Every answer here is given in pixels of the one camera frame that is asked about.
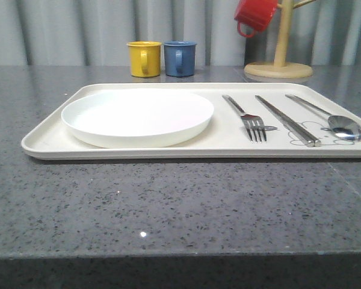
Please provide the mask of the wooden mug tree stand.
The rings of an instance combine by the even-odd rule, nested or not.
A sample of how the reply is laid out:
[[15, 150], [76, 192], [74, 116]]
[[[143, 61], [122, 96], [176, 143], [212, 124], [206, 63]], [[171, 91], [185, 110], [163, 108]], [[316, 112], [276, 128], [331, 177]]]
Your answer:
[[313, 74], [310, 66], [287, 62], [286, 60], [293, 11], [311, 2], [298, 1], [295, 3], [294, 1], [283, 0], [281, 4], [277, 4], [278, 9], [281, 10], [281, 16], [274, 61], [249, 63], [244, 67], [245, 73], [266, 78], [285, 79], [306, 78]]

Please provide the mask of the blue enamel mug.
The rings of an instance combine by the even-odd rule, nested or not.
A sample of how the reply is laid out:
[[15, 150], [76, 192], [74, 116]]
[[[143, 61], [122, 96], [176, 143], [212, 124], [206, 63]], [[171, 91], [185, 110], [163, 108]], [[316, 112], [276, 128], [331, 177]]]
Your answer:
[[187, 77], [194, 75], [196, 46], [196, 42], [165, 42], [165, 74], [173, 77]]

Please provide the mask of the grey pleated curtain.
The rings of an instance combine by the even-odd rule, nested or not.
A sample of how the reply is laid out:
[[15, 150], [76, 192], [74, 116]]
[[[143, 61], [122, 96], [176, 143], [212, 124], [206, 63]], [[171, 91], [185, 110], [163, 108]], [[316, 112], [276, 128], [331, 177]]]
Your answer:
[[[0, 1], [0, 65], [125, 66], [135, 40], [194, 41], [199, 66], [270, 61], [280, 14], [245, 39], [236, 1]], [[315, 1], [293, 12], [288, 60], [361, 64], [361, 1]]]

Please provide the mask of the yellow enamel mug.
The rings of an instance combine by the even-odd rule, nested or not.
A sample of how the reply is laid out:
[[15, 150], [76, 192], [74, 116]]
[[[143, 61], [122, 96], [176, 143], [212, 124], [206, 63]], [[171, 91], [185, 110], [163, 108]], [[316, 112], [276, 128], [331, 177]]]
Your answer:
[[161, 74], [161, 45], [153, 41], [127, 43], [132, 76], [150, 78]]

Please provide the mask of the silver metal spoon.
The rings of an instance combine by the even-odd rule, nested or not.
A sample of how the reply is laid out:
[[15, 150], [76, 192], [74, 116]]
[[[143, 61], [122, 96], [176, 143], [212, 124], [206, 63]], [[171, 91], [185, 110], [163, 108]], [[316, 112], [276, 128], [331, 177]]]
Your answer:
[[354, 120], [341, 115], [335, 115], [328, 111], [296, 96], [291, 94], [285, 95], [287, 98], [304, 104], [310, 108], [313, 108], [328, 116], [327, 121], [331, 132], [337, 136], [337, 138], [348, 141], [361, 141], [361, 126]]

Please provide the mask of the silver metal fork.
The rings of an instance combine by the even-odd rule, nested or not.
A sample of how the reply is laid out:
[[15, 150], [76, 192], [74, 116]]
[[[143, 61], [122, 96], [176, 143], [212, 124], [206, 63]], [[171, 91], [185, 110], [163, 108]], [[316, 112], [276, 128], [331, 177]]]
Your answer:
[[253, 143], [266, 142], [267, 135], [262, 118], [260, 116], [246, 113], [231, 96], [222, 95], [222, 97], [239, 115], [250, 141]]

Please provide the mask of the white round plate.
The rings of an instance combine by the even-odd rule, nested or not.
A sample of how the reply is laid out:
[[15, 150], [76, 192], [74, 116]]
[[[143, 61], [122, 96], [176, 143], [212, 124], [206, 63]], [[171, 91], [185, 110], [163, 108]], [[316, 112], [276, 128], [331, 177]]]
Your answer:
[[214, 114], [206, 98], [175, 89], [97, 92], [67, 105], [61, 120], [80, 141], [101, 148], [161, 148], [199, 135]]

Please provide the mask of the cream rabbit serving tray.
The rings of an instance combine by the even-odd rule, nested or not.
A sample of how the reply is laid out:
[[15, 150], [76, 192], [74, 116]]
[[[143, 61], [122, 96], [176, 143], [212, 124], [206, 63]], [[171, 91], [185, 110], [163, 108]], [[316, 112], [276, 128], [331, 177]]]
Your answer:
[[[204, 131], [161, 148], [101, 148], [80, 141], [61, 120], [70, 103], [97, 92], [121, 89], [175, 89], [209, 100], [214, 114]], [[318, 92], [291, 83], [184, 82], [93, 84], [79, 89], [22, 140], [24, 151], [41, 160], [115, 160], [157, 158], [361, 158], [361, 141], [343, 141], [326, 131], [326, 120], [285, 95], [292, 93], [329, 112], [355, 115]], [[222, 95], [231, 96], [264, 122], [267, 141], [250, 141], [244, 125]]]

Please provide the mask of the red enamel mug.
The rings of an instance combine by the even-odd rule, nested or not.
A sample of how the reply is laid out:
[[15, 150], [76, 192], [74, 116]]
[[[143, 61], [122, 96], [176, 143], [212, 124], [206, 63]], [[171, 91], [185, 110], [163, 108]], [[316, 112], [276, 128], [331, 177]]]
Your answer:
[[[277, 0], [240, 0], [235, 10], [238, 33], [246, 38], [263, 32], [271, 22], [278, 6]], [[250, 34], [241, 30], [242, 25], [252, 29]]]

